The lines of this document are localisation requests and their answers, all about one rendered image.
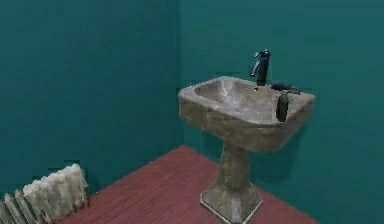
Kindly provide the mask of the black sink faucet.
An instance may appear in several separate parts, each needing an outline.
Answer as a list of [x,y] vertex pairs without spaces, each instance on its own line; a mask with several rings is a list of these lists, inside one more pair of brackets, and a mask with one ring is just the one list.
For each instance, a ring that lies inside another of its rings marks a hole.
[[253,57],[256,59],[250,70],[250,76],[256,77],[258,86],[265,86],[271,53],[268,49],[256,52]]

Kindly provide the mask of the black bottle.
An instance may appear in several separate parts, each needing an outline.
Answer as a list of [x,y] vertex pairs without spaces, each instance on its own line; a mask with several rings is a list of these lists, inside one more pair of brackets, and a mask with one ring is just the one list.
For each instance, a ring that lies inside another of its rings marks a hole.
[[289,100],[286,93],[282,93],[277,101],[276,118],[279,122],[284,122],[287,117]]

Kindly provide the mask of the black hand tool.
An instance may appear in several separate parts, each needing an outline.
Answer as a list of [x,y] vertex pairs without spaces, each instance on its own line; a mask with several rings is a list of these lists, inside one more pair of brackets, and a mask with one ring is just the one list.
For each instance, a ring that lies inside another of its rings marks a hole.
[[288,91],[289,93],[298,94],[298,95],[301,94],[301,90],[298,87],[294,87],[284,83],[274,83],[271,85],[271,89],[278,90],[278,91]]

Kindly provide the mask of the grey stone pedestal sink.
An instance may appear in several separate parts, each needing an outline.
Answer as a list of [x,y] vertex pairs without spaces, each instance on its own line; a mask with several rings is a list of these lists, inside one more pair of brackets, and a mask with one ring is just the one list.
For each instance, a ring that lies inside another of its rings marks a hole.
[[[279,122],[282,93],[289,105],[286,120]],[[181,119],[223,141],[217,176],[200,193],[200,204],[225,224],[247,224],[263,204],[250,181],[249,154],[284,146],[309,120],[316,96],[221,76],[181,89],[178,99]]]

